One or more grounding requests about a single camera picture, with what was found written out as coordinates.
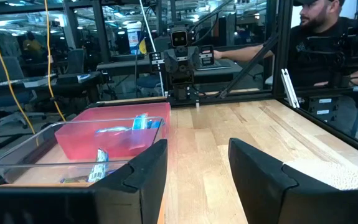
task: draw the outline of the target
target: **wooden table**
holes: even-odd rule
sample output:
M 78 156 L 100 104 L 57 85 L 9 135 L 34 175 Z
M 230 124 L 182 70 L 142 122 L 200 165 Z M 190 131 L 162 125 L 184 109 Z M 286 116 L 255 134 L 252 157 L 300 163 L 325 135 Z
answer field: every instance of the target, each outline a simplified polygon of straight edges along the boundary
M 282 160 L 358 167 L 358 150 L 276 100 L 171 111 L 165 221 L 247 223 L 228 163 L 239 138 Z

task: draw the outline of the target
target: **plastic container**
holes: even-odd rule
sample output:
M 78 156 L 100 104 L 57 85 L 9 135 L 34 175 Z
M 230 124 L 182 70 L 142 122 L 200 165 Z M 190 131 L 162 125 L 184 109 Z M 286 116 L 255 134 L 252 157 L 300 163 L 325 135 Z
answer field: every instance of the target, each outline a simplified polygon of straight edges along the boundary
M 128 106 L 105 106 L 90 108 L 80 113 L 73 121 L 91 121 L 104 119 L 135 118 L 137 115 L 148 114 L 152 117 L 161 117 L 165 124 L 162 126 L 162 135 L 167 139 L 169 132 L 171 105 L 169 103 L 148 103 Z
M 3 154 L 0 157 L 0 174 L 9 184 L 87 182 L 94 166 L 105 164 L 107 175 L 162 139 L 162 118 L 147 118 L 147 121 L 157 122 L 153 129 L 94 131 L 117 126 L 131 128 L 129 124 L 133 124 L 133 121 L 115 119 L 52 124 Z M 77 142 L 83 147 L 72 151 L 64 149 L 69 145 L 58 144 L 56 133 L 64 129 L 71 131 L 70 136 L 65 136 L 69 140 L 67 142 Z M 108 153 L 108 161 L 96 162 L 99 148 Z

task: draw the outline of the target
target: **man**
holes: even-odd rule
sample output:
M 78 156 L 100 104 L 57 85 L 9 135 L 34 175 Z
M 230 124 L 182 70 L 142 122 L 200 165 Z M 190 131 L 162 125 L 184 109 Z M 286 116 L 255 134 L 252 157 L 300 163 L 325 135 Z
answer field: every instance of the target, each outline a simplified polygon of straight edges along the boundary
M 22 43 L 22 48 L 27 50 L 36 62 L 42 60 L 42 49 L 44 47 L 35 39 L 35 35 L 31 31 L 27 32 L 27 39 Z
M 295 0 L 295 6 L 303 6 L 300 12 L 301 24 L 291 29 L 290 49 L 288 57 L 288 71 L 295 87 L 325 85 L 328 83 L 331 73 L 328 68 L 322 67 L 318 60 L 305 62 L 302 51 L 305 50 L 307 37 L 340 37 L 354 21 L 345 17 L 339 17 L 345 0 Z M 227 52 L 215 51 L 215 58 L 229 58 L 238 61 L 251 60 L 261 49 L 262 45 L 246 47 Z M 329 51 L 330 46 L 320 46 L 322 51 Z M 273 52 L 268 52 L 265 57 L 271 57 Z M 351 74 L 358 77 L 358 70 Z M 347 134 L 355 135 L 354 121 L 357 110 L 354 100 L 349 97 L 341 97 L 340 113 L 337 121 L 331 124 Z

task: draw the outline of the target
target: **baseball cap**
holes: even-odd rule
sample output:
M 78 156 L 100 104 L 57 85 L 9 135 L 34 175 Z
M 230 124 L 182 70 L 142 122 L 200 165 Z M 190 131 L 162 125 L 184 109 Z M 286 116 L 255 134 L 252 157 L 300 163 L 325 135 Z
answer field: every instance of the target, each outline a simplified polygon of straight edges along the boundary
M 294 0 L 293 6 L 302 6 L 304 4 L 311 4 L 315 1 L 317 1 L 317 0 Z M 341 4 L 341 6 L 343 6 L 343 4 L 345 3 L 345 0 L 339 0 L 339 3 Z

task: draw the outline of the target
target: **red plastic bin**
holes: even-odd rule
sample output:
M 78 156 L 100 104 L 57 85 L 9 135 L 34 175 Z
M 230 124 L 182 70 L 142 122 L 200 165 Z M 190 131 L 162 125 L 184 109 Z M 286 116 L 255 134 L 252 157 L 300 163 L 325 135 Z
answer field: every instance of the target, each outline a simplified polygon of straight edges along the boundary
M 96 134 L 99 129 L 114 126 L 132 127 L 133 125 L 133 120 L 130 119 L 105 122 L 99 122 L 99 120 L 135 118 L 137 115 L 145 113 L 149 117 L 163 119 L 164 122 L 160 125 L 161 138 L 167 138 L 170 117 L 169 103 L 87 109 L 73 121 L 95 122 L 65 124 L 55 133 L 55 137 L 68 159 L 95 160 L 98 147 L 108 152 L 110 160 L 131 159 L 152 145 L 157 129 Z

